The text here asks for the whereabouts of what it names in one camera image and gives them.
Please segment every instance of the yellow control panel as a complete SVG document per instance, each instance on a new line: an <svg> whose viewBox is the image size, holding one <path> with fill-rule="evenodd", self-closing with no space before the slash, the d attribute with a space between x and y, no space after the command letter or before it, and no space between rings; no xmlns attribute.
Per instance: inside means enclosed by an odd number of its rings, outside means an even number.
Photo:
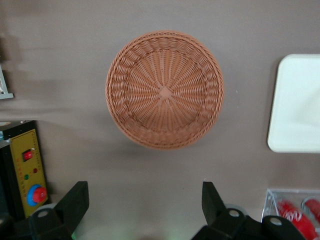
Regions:
<svg viewBox="0 0 320 240"><path fill-rule="evenodd" d="M15 175L27 218L48 200L36 130L12 137L10 141Z"/></svg>

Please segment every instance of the clear plastic container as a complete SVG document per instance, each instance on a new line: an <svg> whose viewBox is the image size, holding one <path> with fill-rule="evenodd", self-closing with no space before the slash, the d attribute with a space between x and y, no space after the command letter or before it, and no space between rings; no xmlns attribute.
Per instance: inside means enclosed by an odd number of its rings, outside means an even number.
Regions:
<svg viewBox="0 0 320 240"><path fill-rule="evenodd" d="M315 230L320 234L320 223L316 220L313 214L307 209L302 207L302 203L306 198L314 198L320 201L320 190L299 190L299 189L269 189L266 191L264 208L262 212L263 219L265 216L280 216L277 202L280 200L289 200L297 208L312 221Z"/></svg>

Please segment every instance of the round woven basket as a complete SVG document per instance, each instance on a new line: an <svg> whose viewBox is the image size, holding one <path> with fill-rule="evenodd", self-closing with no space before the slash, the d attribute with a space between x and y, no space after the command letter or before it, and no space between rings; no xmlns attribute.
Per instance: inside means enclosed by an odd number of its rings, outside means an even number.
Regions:
<svg viewBox="0 0 320 240"><path fill-rule="evenodd" d="M108 72L110 114L134 142L177 149L213 126L224 98L224 81L212 53L177 31L146 33L129 42Z"/></svg>

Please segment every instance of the control box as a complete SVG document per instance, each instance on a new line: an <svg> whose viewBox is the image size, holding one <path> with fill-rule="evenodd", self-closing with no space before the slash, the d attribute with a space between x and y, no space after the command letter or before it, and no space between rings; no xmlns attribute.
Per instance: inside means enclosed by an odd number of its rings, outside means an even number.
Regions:
<svg viewBox="0 0 320 240"><path fill-rule="evenodd" d="M19 221L47 200L36 122L0 122L0 215Z"/></svg>

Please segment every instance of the emergency stop button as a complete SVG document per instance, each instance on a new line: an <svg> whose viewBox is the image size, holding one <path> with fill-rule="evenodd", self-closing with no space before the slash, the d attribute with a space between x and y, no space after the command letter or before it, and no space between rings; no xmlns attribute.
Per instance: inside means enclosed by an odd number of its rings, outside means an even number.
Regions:
<svg viewBox="0 0 320 240"><path fill-rule="evenodd" d="M34 207L38 203L44 202L46 198L47 198L47 189L45 187L42 187L39 184L35 184L28 191L26 201L31 207Z"/></svg>

